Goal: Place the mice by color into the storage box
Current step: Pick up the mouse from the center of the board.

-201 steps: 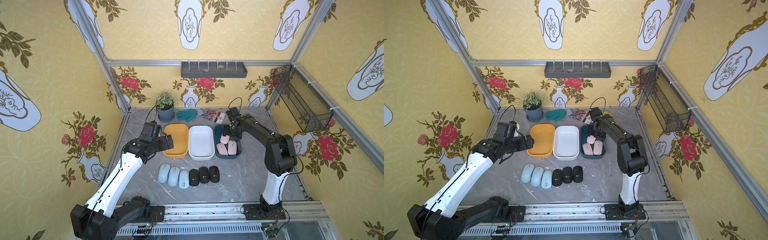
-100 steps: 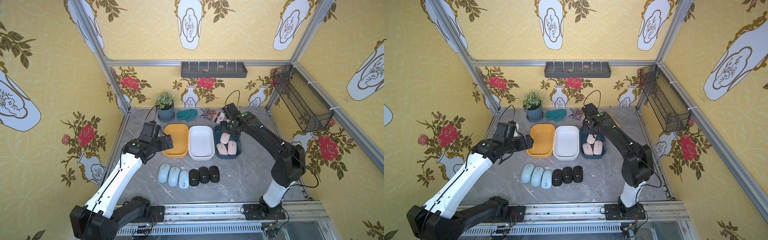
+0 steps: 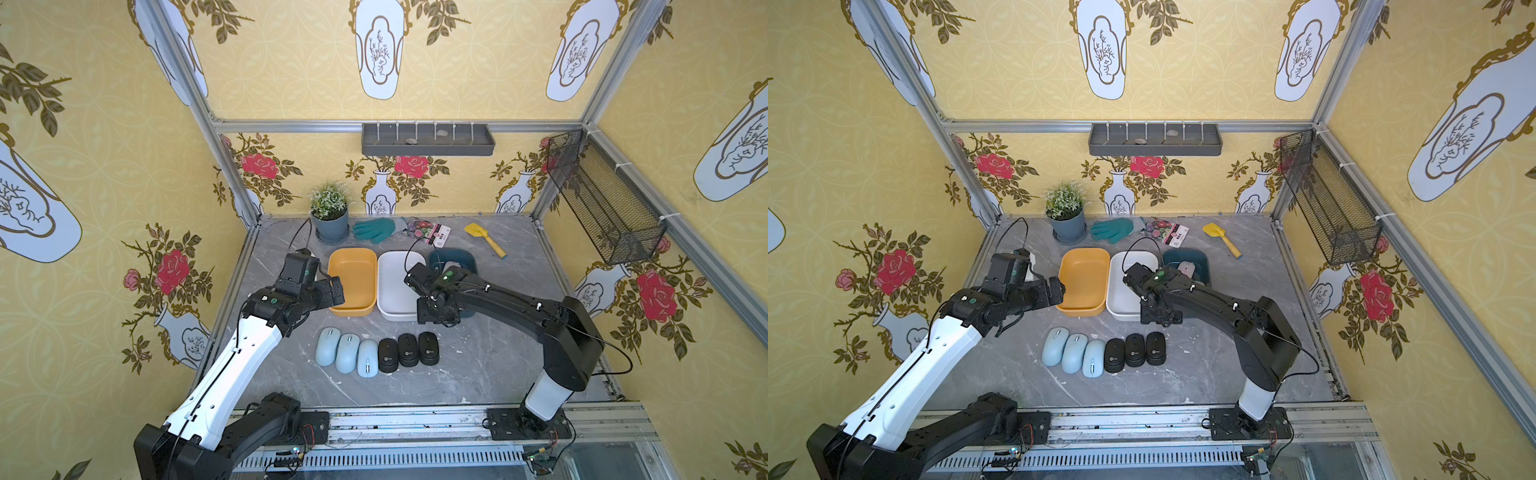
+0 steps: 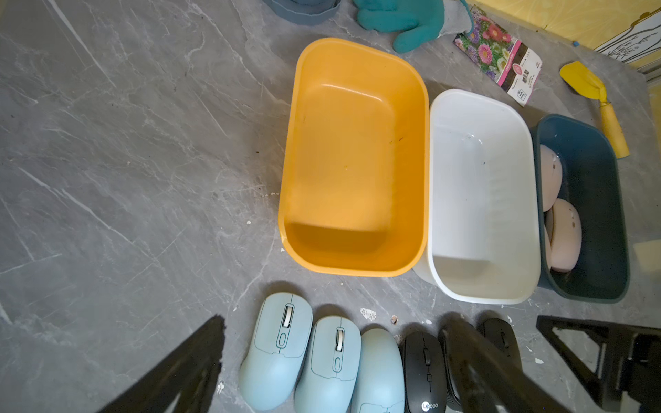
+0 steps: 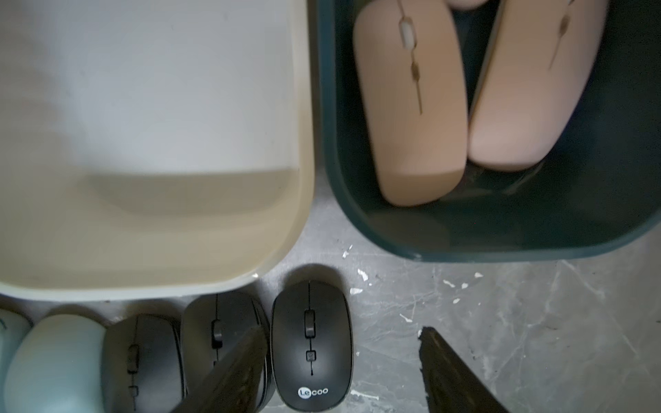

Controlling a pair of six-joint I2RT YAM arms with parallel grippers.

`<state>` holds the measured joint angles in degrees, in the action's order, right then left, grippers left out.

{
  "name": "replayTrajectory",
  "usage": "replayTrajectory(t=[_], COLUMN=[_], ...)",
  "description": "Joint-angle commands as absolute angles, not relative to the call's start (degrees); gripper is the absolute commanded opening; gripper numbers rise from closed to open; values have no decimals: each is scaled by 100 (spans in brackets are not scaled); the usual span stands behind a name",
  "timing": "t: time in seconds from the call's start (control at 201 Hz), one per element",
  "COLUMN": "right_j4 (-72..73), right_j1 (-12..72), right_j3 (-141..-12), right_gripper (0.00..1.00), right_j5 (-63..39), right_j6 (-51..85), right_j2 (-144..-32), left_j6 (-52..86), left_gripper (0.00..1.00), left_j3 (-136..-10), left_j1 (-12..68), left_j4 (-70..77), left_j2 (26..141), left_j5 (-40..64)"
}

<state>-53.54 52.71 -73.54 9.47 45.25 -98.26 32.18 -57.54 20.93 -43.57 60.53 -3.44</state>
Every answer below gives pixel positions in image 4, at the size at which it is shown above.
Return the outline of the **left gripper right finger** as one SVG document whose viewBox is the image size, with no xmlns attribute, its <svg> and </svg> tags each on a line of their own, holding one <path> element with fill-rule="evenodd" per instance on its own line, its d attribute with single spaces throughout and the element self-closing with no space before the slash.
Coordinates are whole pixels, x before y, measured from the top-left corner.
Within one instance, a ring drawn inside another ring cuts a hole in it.
<svg viewBox="0 0 661 413">
<path fill-rule="evenodd" d="M 460 316 L 443 326 L 451 372 L 464 412 L 567 412 Z"/>
</svg>

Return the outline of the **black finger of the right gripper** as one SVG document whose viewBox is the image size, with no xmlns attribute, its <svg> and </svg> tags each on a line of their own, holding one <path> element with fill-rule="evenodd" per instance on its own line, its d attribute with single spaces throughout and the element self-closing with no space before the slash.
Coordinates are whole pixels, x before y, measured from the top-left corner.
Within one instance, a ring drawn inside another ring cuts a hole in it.
<svg viewBox="0 0 661 413">
<path fill-rule="evenodd" d="M 537 318 L 536 328 L 603 411 L 618 412 L 624 394 L 640 403 L 641 412 L 660 411 L 658 328 L 547 315 Z M 558 330 L 583 332 L 597 344 L 596 371 L 560 339 Z"/>
</svg>

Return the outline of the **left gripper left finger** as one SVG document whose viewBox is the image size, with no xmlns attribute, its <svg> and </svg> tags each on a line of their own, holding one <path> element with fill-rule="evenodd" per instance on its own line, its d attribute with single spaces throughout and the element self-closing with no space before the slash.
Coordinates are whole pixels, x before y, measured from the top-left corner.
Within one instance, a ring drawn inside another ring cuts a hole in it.
<svg viewBox="0 0 661 413">
<path fill-rule="evenodd" d="M 208 412 L 222 369 L 225 318 L 212 316 L 102 412 Z"/>
</svg>

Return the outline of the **black mouse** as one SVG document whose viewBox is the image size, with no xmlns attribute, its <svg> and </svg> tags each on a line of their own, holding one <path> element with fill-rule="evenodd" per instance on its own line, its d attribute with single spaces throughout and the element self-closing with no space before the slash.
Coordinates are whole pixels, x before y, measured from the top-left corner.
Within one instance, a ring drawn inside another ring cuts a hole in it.
<svg viewBox="0 0 661 413">
<path fill-rule="evenodd" d="M 405 381 L 405 412 L 444 412 L 447 407 L 445 355 L 438 339 L 427 332 L 407 335 L 401 344 Z"/>
<path fill-rule="evenodd" d="M 517 368 L 523 369 L 520 349 L 511 325 L 501 318 L 484 319 L 477 326 L 478 332 L 499 349 Z"/>
<path fill-rule="evenodd" d="M 461 406 L 461 398 L 459 397 L 458 391 L 456 389 L 456 384 L 454 383 L 454 378 L 451 372 L 450 366 L 450 353 L 449 353 L 449 342 L 446 337 L 445 328 L 442 327 L 439 330 L 438 340 L 442 347 L 442 352 L 444 356 L 444 366 L 446 373 L 446 386 L 447 386 L 447 407 L 453 411 L 463 412 Z"/>
</svg>

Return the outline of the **pink mouse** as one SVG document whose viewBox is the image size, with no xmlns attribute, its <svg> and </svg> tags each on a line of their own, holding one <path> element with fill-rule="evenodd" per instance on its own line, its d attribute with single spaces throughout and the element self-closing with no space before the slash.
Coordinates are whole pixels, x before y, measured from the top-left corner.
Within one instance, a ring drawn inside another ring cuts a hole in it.
<svg viewBox="0 0 661 413">
<path fill-rule="evenodd" d="M 540 145 L 542 177 L 542 211 L 552 208 L 559 197 L 563 178 L 563 167 L 559 155 L 549 147 Z"/>
<path fill-rule="evenodd" d="M 557 272 L 572 271 L 582 246 L 582 225 L 577 208 L 558 198 L 548 211 L 546 226 L 551 251 L 547 263 Z"/>
</svg>

